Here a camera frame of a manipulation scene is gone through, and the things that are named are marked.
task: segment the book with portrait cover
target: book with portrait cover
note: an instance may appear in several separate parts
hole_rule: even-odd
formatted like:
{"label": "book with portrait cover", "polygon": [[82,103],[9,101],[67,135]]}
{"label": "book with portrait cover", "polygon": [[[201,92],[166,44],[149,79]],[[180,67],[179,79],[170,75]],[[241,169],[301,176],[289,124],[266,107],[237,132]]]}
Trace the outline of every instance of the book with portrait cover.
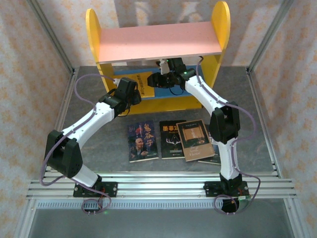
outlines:
{"label": "book with portrait cover", "polygon": [[203,120],[182,122],[176,125],[187,162],[214,156]]}
{"label": "book with portrait cover", "polygon": [[158,159],[158,147],[152,120],[128,125],[129,161]]}
{"label": "book with portrait cover", "polygon": [[186,120],[164,120],[159,122],[162,159],[184,159],[176,123]]}
{"label": "book with portrait cover", "polygon": [[221,165],[218,145],[216,144],[216,141],[211,137],[209,131],[208,131],[208,135],[209,135],[209,140],[211,141],[211,144],[212,144],[212,147],[214,150],[214,156],[198,160],[198,162],[207,163],[207,164],[214,164],[214,165]]}

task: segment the brown book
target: brown book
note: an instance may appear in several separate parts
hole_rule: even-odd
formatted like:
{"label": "brown book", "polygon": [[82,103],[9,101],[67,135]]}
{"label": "brown book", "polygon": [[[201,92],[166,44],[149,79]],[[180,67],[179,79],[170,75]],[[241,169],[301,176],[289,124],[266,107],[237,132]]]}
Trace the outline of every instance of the brown book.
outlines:
{"label": "brown book", "polygon": [[203,120],[187,121],[176,125],[187,162],[214,156]]}

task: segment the black book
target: black book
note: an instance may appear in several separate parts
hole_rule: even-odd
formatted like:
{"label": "black book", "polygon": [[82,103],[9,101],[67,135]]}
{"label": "black book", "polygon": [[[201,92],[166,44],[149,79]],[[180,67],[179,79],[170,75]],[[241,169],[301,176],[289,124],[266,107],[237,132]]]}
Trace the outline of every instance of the black book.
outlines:
{"label": "black book", "polygon": [[158,159],[158,146],[152,120],[128,125],[129,161]]}
{"label": "black book", "polygon": [[207,164],[214,164],[214,165],[221,165],[218,145],[216,144],[215,140],[211,137],[209,130],[208,130],[208,134],[209,134],[209,140],[211,141],[211,144],[212,144],[212,147],[214,150],[214,156],[208,157],[205,159],[200,159],[200,160],[198,160],[198,162],[207,163]]}
{"label": "black book", "polygon": [[184,159],[182,144],[176,123],[186,120],[164,120],[159,122],[162,159]]}

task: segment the patterned wallpaper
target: patterned wallpaper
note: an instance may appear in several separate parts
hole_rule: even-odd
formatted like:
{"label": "patterned wallpaper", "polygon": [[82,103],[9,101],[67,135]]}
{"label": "patterned wallpaper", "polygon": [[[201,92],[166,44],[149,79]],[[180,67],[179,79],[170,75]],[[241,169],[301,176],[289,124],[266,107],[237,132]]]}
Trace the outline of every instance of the patterned wallpaper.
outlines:
{"label": "patterned wallpaper", "polygon": [[13,237],[69,75],[25,0],[0,1],[0,237]]}
{"label": "patterned wallpaper", "polygon": [[[74,67],[95,65],[85,15],[102,28],[209,21],[217,0],[38,0]],[[227,0],[231,36],[223,65],[249,65],[282,0]],[[194,58],[186,63],[196,63]]]}
{"label": "patterned wallpaper", "polygon": [[294,1],[256,70],[283,175],[317,234],[317,2]]}

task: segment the purple cable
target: purple cable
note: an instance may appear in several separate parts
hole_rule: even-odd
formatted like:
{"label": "purple cable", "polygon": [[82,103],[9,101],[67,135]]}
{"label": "purple cable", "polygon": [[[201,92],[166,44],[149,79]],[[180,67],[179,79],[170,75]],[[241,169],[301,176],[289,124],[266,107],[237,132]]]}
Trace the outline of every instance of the purple cable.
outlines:
{"label": "purple cable", "polygon": [[236,144],[238,141],[250,140],[251,138],[253,138],[253,137],[256,135],[257,124],[256,124],[256,122],[255,122],[253,116],[252,116],[247,110],[245,110],[244,108],[238,107],[238,106],[236,106],[236,105],[232,105],[232,104],[229,104],[229,103],[220,101],[214,94],[212,94],[212,92],[209,91],[208,88],[206,88],[206,87],[202,84],[202,82],[201,82],[201,80],[200,80],[200,78],[199,78],[199,74],[198,74],[198,67],[199,67],[199,65],[201,64],[201,62],[204,60],[204,57],[200,56],[200,58],[202,58],[202,59],[201,59],[201,60],[197,63],[197,65],[196,65],[196,76],[197,76],[198,82],[200,83],[201,87],[205,90],[205,92],[208,93],[208,95],[210,95],[210,96],[211,96],[213,99],[215,99],[217,102],[219,102],[219,103],[221,103],[221,104],[223,104],[223,105],[225,105],[225,106],[232,107],[232,108],[236,108],[236,109],[238,109],[238,110],[244,112],[244,113],[251,119],[252,124],[253,124],[253,132],[252,132],[251,135],[249,135],[249,136],[247,136],[247,137],[244,137],[244,138],[236,139],[236,140],[234,140],[234,141],[232,142],[232,144],[231,144],[231,160],[232,160],[232,164],[233,164],[234,169],[235,169],[238,173],[240,173],[240,174],[242,174],[242,175],[244,175],[244,176],[251,177],[251,178],[255,178],[255,179],[257,179],[257,180],[259,181],[258,187],[257,187],[257,189],[256,189],[256,191],[255,191],[255,193],[254,193],[254,195],[253,195],[253,197],[252,197],[250,203],[249,203],[246,207],[244,207],[241,211],[239,211],[239,212],[225,213],[225,212],[220,211],[219,209],[216,208],[216,206],[215,206],[216,200],[217,200],[218,198],[220,198],[220,197],[229,197],[229,198],[234,202],[234,204],[235,204],[235,206],[236,206],[236,208],[237,208],[237,203],[236,203],[236,201],[233,199],[233,197],[231,197],[231,196],[229,196],[229,195],[225,195],[225,194],[220,194],[220,195],[218,195],[218,196],[214,199],[214,207],[215,207],[216,212],[221,213],[221,214],[224,214],[224,215],[235,215],[235,214],[239,214],[239,213],[244,212],[244,211],[253,203],[253,201],[254,201],[254,199],[255,199],[255,197],[256,197],[256,195],[257,195],[259,189],[260,189],[260,185],[261,185],[261,179],[260,179],[258,176],[249,175],[249,174],[246,174],[246,173],[240,171],[239,169],[237,169],[237,165],[236,165],[236,163],[235,163],[235,161],[234,161],[234,147],[233,147],[234,144]]}
{"label": "purple cable", "polygon": [[[90,74],[83,75],[83,76],[81,76],[81,77],[76,81],[75,86],[74,86],[75,95],[76,95],[81,101],[84,101],[84,102],[87,102],[87,103],[93,105],[94,111],[93,111],[93,113],[91,113],[91,115],[90,115],[84,122],[82,122],[81,124],[79,124],[78,126],[76,126],[73,130],[71,130],[70,132],[68,132],[67,134],[65,134],[65,135],[51,148],[51,150],[48,152],[48,154],[46,155],[46,157],[45,157],[45,159],[44,159],[44,161],[43,161],[43,163],[42,163],[41,172],[40,172],[40,177],[39,177],[39,181],[40,181],[40,184],[41,184],[42,186],[50,186],[50,185],[52,185],[53,183],[55,183],[56,181],[58,181],[58,180],[60,180],[61,178],[64,178],[64,177],[65,177],[64,175],[62,175],[62,176],[57,177],[56,179],[54,179],[54,180],[51,181],[51,182],[44,183],[43,178],[44,178],[44,173],[45,173],[45,168],[46,168],[47,162],[48,162],[50,156],[52,155],[53,151],[61,144],[61,142],[62,142],[64,139],[66,139],[66,138],[67,138],[69,135],[71,135],[72,133],[75,133],[75,131],[76,131],[77,129],[81,128],[83,125],[85,125],[87,122],[89,122],[89,121],[94,117],[94,115],[96,114],[96,105],[95,105],[93,102],[91,102],[91,101],[89,101],[89,100],[87,100],[87,99],[81,97],[81,96],[78,94],[78,92],[77,92],[77,83],[78,83],[80,80],[82,80],[83,78],[86,78],[86,77],[88,77],[88,76],[105,77],[105,78],[108,78],[108,79],[114,81],[112,78],[110,78],[110,77],[108,77],[108,76],[106,76],[106,75],[100,75],[100,74],[97,74],[97,73],[90,73]],[[85,209],[84,209],[84,204],[85,204],[87,201],[92,201],[92,200],[93,200],[93,201],[97,202],[99,206],[101,206],[101,209],[98,210],[97,212],[94,212],[94,214],[98,214],[98,213],[103,212],[104,210],[106,210],[106,209],[111,205],[111,198],[110,198],[106,193],[101,192],[101,191],[97,191],[97,190],[95,190],[95,189],[93,189],[93,188],[90,188],[90,187],[88,187],[88,186],[86,186],[86,185],[84,185],[84,184],[82,184],[82,183],[80,183],[80,182],[78,182],[78,181],[76,181],[76,180],[74,180],[74,179],[72,179],[72,178],[71,178],[71,180],[73,180],[75,183],[81,185],[81,186],[84,187],[85,189],[87,189],[87,190],[89,190],[89,191],[92,191],[92,192],[99,193],[99,194],[101,194],[101,195],[103,195],[103,196],[105,196],[105,197],[107,197],[107,198],[109,199],[108,205],[107,205],[106,207],[104,207],[104,208],[102,208],[102,205],[101,205],[97,200],[95,200],[95,199],[92,199],[92,198],[91,198],[91,199],[84,200],[84,202],[83,202],[83,204],[82,204],[82,206],[81,206],[81,209],[82,209],[82,211],[83,211],[84,213],[86,213],[86,214],[88,214],[88,215],[90,214],[90,212],[86,212]]]}

